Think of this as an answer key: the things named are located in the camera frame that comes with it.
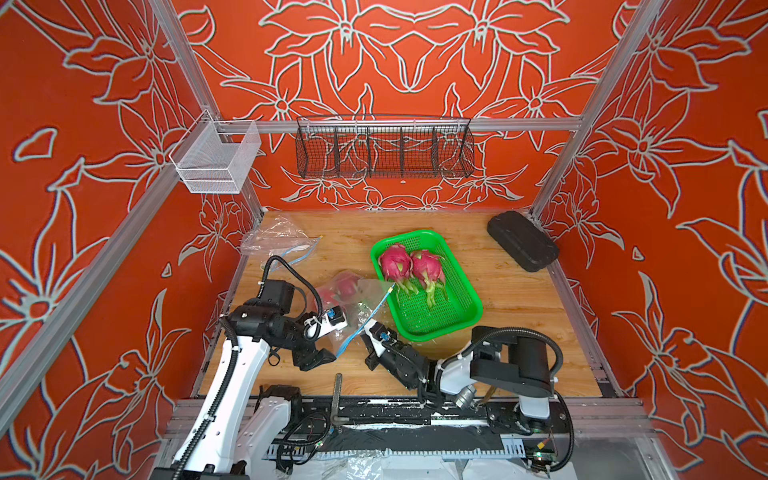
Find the pink dragon fruit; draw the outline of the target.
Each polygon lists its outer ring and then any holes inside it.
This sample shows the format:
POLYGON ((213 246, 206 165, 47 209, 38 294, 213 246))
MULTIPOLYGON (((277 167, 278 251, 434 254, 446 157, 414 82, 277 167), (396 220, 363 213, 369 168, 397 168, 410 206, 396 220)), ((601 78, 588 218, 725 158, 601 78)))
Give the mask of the pink dragon fruit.
POLYGON ((363 277, 355 272, 339 272, 318 288, 323 306, 330 308, 350 304, 361 291, 362 280, 363 277))
POLYGON ((394 282, 406 294, 418 292, 412 280, 413 262, 404 245, 390 245, 377 263, 385 280, 394 282))
POLYGON ((442 257, 428 250, 413 251, 410 257, 413 262, 412 277, 420 282, 426 295, 427 307, 434 308, 437 304, 437 291, 444 290, 446 286, 442 257))

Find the clear zip bag blue seal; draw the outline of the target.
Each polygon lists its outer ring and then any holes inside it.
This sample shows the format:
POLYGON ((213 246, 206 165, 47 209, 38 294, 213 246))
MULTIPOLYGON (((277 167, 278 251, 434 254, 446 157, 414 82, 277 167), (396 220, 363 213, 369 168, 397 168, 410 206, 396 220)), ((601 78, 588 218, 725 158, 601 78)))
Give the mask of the clear zip bag blue seal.
POLYGON ((288 216, 265 216, 259 226, 243 238, 240 251, 261 267, 272 256, 280 256, 295 265, 308 259, 321 239, 309 236, 288 216))

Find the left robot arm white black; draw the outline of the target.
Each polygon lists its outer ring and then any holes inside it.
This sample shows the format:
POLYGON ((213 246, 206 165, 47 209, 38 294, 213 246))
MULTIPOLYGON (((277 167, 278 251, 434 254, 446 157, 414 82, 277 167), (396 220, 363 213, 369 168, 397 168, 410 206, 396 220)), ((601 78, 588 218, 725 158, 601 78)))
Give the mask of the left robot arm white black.
POLYGON ((317 289, 288 261, 273 255, 265 263, 283 265, 314 298, 315 309, 290 316, 293 284, 262 276, 256 297, 221 316, 226 341, 212 390, 205 398, 189 434, 168 467, 156 467, 154 479, 273 479, 276 470, 266 459, 268 449, 291 447, 283 434, 299 412, 300 393, 279 390, 260 401, 249 422, 243 420, 255 381, 268 359, 286 350, 306 372, 335 361, 319 338, 346 324, 339 307, 326 309, 317 289))

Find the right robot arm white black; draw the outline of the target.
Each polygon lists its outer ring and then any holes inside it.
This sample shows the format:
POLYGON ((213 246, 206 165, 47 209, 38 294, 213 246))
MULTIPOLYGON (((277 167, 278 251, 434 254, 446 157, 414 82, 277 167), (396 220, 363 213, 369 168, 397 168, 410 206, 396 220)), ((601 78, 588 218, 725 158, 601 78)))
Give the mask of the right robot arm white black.
POLYGON ((476 326, 458 353, 434 360, 422 355, 384 324, 370 320, 361 330, 370 370, 381 366, 421 403, 440 408, 451 402, 468 407, 482 383, 518 397, 524 420, 550 419, 549 403, 564 363, 560 346, 549 336, 523 327, 476 326))

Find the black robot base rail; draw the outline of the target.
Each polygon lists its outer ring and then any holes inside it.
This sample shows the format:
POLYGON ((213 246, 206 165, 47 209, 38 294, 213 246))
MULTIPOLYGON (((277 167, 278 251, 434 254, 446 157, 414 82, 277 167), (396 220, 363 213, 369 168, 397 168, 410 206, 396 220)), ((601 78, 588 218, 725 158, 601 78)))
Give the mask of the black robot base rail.
POLYGON ((336 426, 329 423, 333 399, 306 396, 289 422, 302 425, 291 434, 292 447, 271 444, 269 460, 317 460, 357 454, 427 454, 449 459, 473 456, 515 459, 564 455, 575 444, 573 426, 561 402, 550 403, 551 417, 520 420, 516 398, 477 401, 466 410, 447 403, 436 409, 414 397, 343 396, 336 426))

